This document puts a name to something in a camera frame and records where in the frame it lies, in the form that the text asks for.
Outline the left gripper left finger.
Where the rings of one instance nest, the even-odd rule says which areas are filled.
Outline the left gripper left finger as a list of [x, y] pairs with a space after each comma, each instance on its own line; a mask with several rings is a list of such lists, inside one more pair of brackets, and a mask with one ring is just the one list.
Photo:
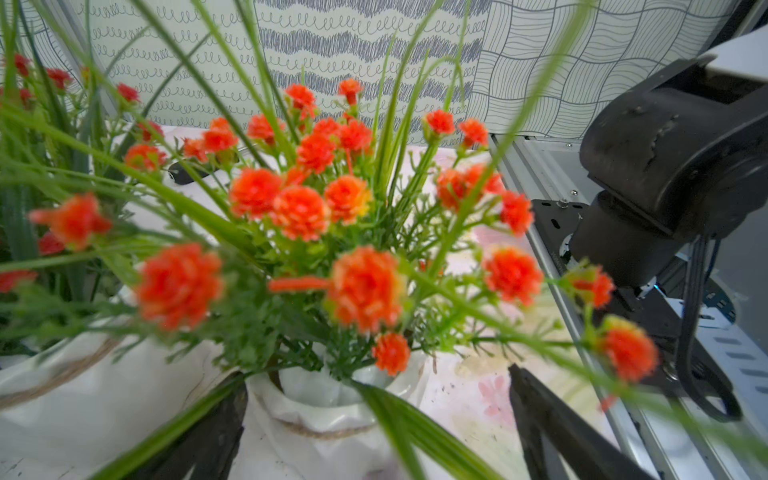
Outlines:
[[127, 479], [228, 479], [239, 451], [247, 403], [241, 380], [232, 393]]

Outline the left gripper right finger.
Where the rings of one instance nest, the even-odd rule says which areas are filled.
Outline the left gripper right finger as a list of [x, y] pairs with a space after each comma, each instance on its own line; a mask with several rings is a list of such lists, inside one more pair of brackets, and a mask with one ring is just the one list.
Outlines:
[[508, 368], [512, 405], [532, 479], [649, 479], [651, 476], [584, 421], [544, 383], [516, 364]]

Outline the orange flower pot front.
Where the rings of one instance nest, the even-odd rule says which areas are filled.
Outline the orange flower pot front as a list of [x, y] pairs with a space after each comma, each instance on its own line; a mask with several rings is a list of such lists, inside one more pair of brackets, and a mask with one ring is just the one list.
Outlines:
[[[207, 5], [195, 9], [204, 42], [222, 50], [258, 107], [248, 124], [222, 111], [200, 136], [171, 141], [176, 154], [161, 178], [232, 226], [263, 278], [246, 328], [229, 343], [212, 341], [222, 349], [221, 366], [249, 374], [327, 371], [361, 394], [414, 474], [418, 452], [456, 473], [481, 475], [486, 467], [425, 415], [356, 380], [357, 370], [373, 366], [400, 378], [419, 353], [525, 348], [606, 387], [612, 398], [650, 404], [639, 384], [658, 367], [659, 351], [638, 325], [611, 316], [588, 326], [580, 346], [603, 364], [595, 371], [567, 356], [569, 342], [550, 338], [552, 324], [524, 332], [503, 318], [506, 304], [530, 310], [543, 286], [559, 288], [592, 317], [607, 305], [612, 283], [589, 262], [552, 277], [522, 250], [485, 253], [469, 240], [477, 226], [524, 234], [533, 218], [523, 198], [502, 187], [498, 155], [468, 165], [487, 152], [489, 135], [483, 123], [452, 115], [452, 101], [464, 93], [461, 48], [424, 56], [412, 89], [402, 91], [430, 17], [409, 41], [389, 42], [398, 68], [383, 73], [368, 121], [359, 114], [355, 78], [340, 83], [340, 112], [327, 119], [318, 118], [304, 82], [274, 81], [251, 2], [236, 9], [254, 49], [254, 73]], [[210, 175], [191, 172], [195, 183], [176, 185], [167, 172], [176, 162]]]

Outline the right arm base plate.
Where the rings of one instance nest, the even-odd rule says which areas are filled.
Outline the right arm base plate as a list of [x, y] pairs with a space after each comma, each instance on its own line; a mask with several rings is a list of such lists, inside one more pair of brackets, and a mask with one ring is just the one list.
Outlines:
[[[567, 273], [577, 264], [571, 256], [569, 245], [586, 210], [587, 206], [583, 203], [557, 204], [547, 200], [533, 202], [534, 227], [560, 275]], [[618, 287], [612, 293], [608, 305], [594, 313], [594, 323], [599, 326], [608, 313], [626, 318], [645, 329], [659, 351], [659, 366], [642, 383], [666, 392], [681, 391], [682, 387], [673, 368], [676, 343], [680, 334], [681, 300], [668, 297], [666, 291], [655, 283], [642, 288]], [[699, 341], [695, 341], [693, 345], [692, 375], [696, 385], [709, 394], [714, 392], [715, 380], [723, 382], [727, 387], [732, 386], [723, 370], [716, 365], [715, 360]]]

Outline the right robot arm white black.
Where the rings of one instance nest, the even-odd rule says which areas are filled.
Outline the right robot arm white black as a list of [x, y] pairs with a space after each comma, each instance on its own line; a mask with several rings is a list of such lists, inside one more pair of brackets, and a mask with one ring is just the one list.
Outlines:
[[589, 126], [579, 158], [600, 191], [570, 240], [572, 257], [638, 288], [689, 245], [677, 379], [711, 418], [740, 420], [727, 379], [713, 376], [720, 403], [711, 403], [692, 358], [709, 245], [767, 201], [766, 28], [675, 61], [617, 97]]

